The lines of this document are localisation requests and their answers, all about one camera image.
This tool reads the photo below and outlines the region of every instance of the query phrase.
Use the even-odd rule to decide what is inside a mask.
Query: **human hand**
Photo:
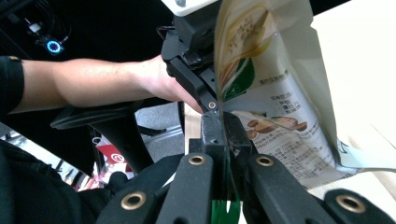
[[[161,56],[144,61],[141,63],[145,73],[143,87],[152,95],[164,100],[178,102],[183,101],[195,111],[203,114],[201,107],[195,99],[166,72],[166,63]]]

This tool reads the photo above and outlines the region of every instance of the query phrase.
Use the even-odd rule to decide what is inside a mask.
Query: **white device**
[[[183,17],[218,0],[162,0],[175,16]]]

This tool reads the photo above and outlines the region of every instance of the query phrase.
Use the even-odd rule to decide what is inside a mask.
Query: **person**
[[[168,76],[161,56],[138,63],[0,57],[0,121],[8,113],[111,105],[154,96],[184,101],[202,113],[193,97]],[[93,212],[84,202],[87,197],[56,175],[38,159],[0,141],[0,223],[93,223],[109,196],[102,195]]]

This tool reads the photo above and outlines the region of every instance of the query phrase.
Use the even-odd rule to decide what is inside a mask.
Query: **circular blue light ring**
[[[59,53],[62,47],[58,42],[51,40],[47,43],[47,49],[52,53]]]

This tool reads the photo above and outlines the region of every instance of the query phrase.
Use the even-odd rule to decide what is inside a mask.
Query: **human arm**
[[[24,90],[12,112],[73,105],[110,105],[160,97],[184,101],[201,111],[196,101],[166,73],[160,56],[141,63],[111,63],[76,59],[62,63],[22,61]]]

